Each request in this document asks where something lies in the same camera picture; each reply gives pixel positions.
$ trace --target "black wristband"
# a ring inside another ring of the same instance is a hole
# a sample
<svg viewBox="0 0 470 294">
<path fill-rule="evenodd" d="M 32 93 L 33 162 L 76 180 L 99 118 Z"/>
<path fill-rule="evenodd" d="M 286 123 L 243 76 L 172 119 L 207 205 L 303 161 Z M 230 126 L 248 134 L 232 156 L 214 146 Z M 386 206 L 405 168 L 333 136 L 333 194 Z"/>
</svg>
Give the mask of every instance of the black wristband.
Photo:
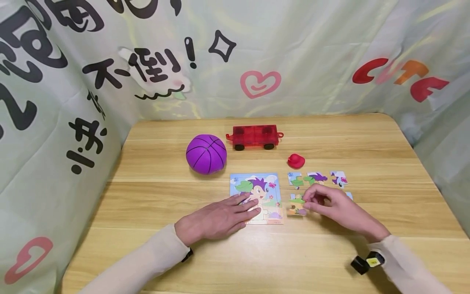
<svg viewBox="0 0 470 294">
<path fill-rule="evenodd" d="M 378 252 L 371 251 L 364 260 L 360 256 L 356 256 L 351 262 L 351 266 L 361 275 L 367 273 L 369 269 L 385 263 L 385 258 Z"/>
<path fill-rule="evenodd" d="M 190 247 L 188 254 L 186 254 L 185 258 L 183 258 L 183 260 L 182 260 L 181 262 L 185 262 L 185 261 L 188 260 L 188 258 L 190 258 L 193 254 L 194 254 L 194 252 L 193 252 L 193 250 L 192 250 L 191 247 Z"/>
</svg>

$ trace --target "right hand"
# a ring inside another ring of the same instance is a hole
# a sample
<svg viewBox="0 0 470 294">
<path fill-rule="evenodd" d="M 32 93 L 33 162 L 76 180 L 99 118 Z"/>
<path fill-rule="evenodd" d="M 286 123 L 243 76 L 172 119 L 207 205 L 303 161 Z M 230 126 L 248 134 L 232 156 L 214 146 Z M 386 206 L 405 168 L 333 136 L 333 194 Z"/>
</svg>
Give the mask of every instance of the right hand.
<svg viewBox="0 0 470 294">
<path fill-rule="evenodd" d="M 343 227 L 363 235 L 369 243 L 390 235 L 377 219 L 354 203 L 341 189 L 313 184 L 304 193 L 304 208 L 324 215 Z"/>
</svg>

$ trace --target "hand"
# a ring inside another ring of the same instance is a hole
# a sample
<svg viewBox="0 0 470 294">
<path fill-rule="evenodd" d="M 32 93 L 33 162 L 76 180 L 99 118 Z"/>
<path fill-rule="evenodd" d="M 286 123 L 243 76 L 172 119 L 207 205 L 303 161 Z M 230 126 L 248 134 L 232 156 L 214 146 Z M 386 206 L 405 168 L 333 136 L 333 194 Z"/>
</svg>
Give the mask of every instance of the hand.
<svg viewBox="0 0 470 294">
<path fill-rule="evenodd" d="M 377 219 L 354 203 L 342 190 L 313 184 L 303 196 L 304 208 L 327 216 L 343 227 L 363 235 L 369 243 L 390 235 Z"/>
<path fill-rule="evenodd" d="M 254 199 L 242 205 L 249 195 L 234 195 L 225 200 L 211 203 L 176 222 L 176 235 L 186 245 L 191 246 L 202 239 L 222 239 L 243 229 L 245 221 L 261 212 L 261 208 L 248 209 L 258 205 Z"/>
</svg>

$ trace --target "beige sleeve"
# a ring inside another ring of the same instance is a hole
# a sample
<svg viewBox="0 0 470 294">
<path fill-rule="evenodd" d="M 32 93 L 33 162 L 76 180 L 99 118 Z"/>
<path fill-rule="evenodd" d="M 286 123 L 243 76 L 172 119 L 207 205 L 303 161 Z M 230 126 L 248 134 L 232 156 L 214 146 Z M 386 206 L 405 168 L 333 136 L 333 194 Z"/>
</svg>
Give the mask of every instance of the beige sleeve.
<svg viewBox="0 0 470 294">
<path fill-rule="evenodd" d="M 133 294 L 181 262 L 189 252 L 169 224 L 150 240 L 113 264 L 83 288 L 80 294 Z"/>
<path fill-rule="evenodd" d="M 369 244 L 369 249 L 384 257 L 382 268 L 403 294 L 452 293 L 398 237 L 390 235 L 379 243 Z"/>
</svg>

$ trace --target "exclamation mark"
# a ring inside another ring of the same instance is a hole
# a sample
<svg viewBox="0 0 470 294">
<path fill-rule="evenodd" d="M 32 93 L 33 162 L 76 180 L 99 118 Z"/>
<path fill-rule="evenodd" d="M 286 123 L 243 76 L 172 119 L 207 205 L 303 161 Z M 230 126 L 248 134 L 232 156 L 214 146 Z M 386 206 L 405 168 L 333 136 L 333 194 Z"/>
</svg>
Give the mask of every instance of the exclamation mark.
<svg viewBox="0 0 470 294">
<path fill-rule="evenodd" d="M 190 61 L 195 61 L 196 57 L 194 55 L 193 39 L 191 39 L 190 37 L 184 38 L 184 44 L 186 45 L 186 53 L 188 54 L 188 59 Z M 192 69 L 196 69 L 197 67 L 196 63 L 194 62 L 191 62 L 189 66 L 191 66 Z"/>
</svg>

